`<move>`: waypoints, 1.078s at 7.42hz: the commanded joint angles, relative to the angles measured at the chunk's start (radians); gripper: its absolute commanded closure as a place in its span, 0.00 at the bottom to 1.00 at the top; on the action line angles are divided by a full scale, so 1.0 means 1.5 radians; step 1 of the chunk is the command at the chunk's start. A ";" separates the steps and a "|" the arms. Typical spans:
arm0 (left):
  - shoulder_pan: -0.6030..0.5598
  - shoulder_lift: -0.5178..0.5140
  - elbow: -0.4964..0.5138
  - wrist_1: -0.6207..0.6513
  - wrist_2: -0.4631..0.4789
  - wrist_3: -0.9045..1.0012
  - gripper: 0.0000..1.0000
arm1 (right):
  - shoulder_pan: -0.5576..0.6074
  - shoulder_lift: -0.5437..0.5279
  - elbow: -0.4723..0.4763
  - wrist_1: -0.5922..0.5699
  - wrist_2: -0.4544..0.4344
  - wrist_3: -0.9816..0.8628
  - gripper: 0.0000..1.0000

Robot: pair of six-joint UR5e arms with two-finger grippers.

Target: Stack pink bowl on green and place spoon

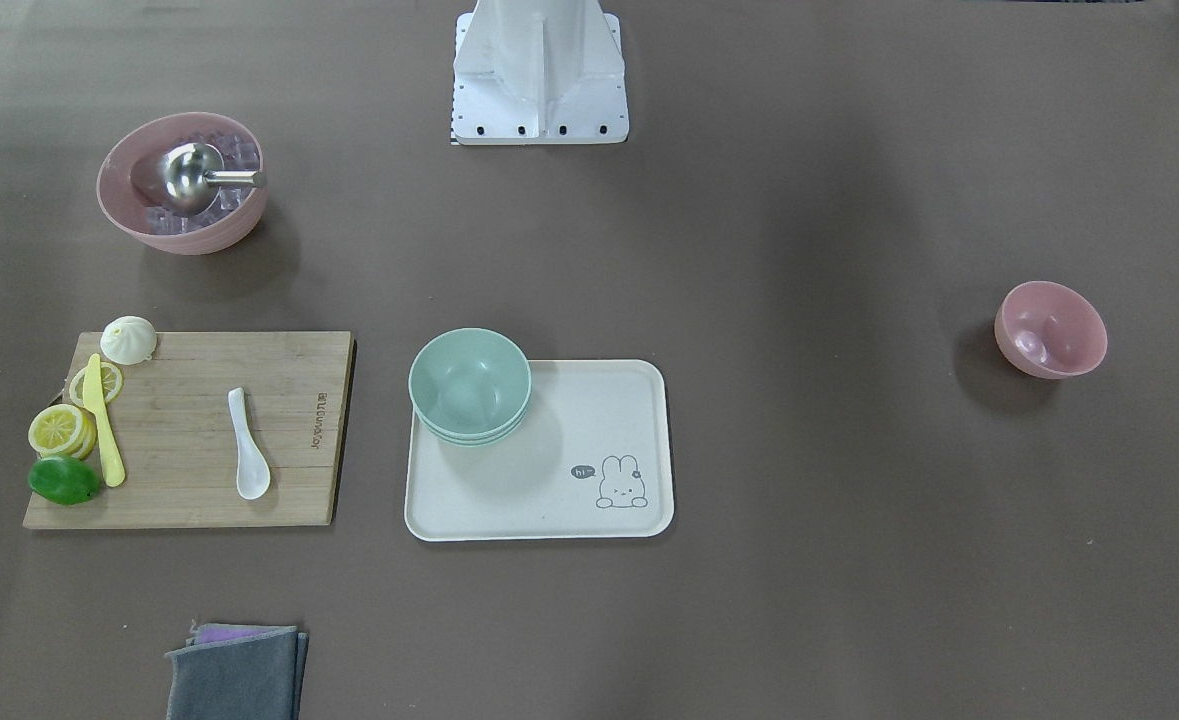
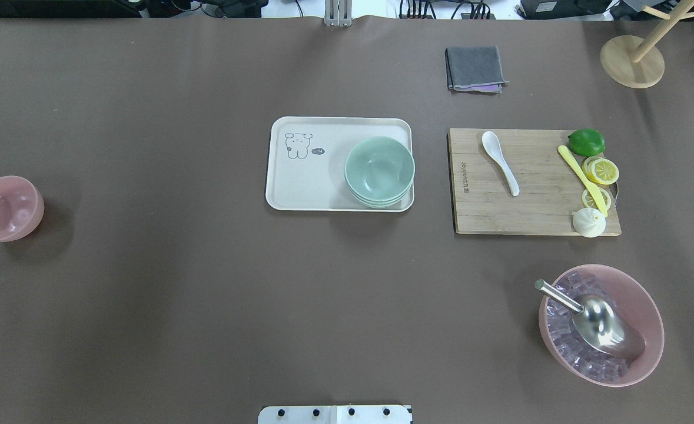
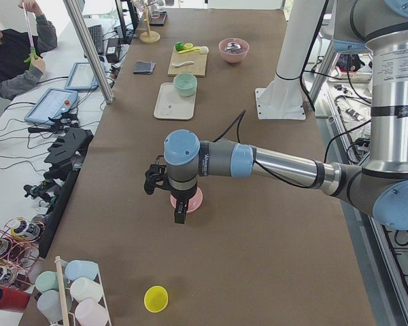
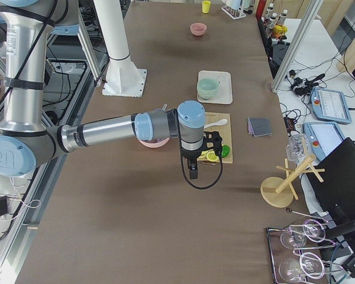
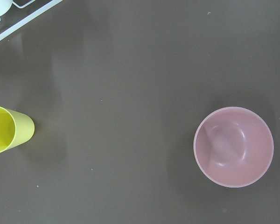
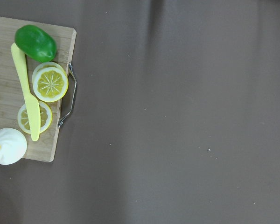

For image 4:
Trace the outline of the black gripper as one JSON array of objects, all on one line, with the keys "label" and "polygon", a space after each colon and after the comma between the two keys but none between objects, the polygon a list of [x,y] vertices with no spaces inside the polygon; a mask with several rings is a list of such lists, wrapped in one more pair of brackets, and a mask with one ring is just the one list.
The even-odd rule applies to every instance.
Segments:
[{"label": "black gripper", "polygon": [[222,137],[218,131],[204,131],[204,135],[198,141],[191,143],[180,140],[180,153],[188,161],[189,178],[198,178],[197,159],[203,151],[213,150],[222,163]]}]

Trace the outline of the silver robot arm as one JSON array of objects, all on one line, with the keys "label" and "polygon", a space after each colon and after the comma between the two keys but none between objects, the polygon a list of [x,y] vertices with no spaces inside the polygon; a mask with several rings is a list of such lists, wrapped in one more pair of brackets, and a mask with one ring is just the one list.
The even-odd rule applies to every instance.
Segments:
[{"label": "silver robot arm", "polygon": [[1,1],[7,25],[4,118],[0,122],[0,175],[17,177],[81,147],[137,137],[177,137],[191,179],[205,150],[222,153],[218,132],[207,132],[204,107],[185,101],[176,109],[109,118],[77,126],[41,122],[47,37],[54,30],[79,32],[77,1]]}]

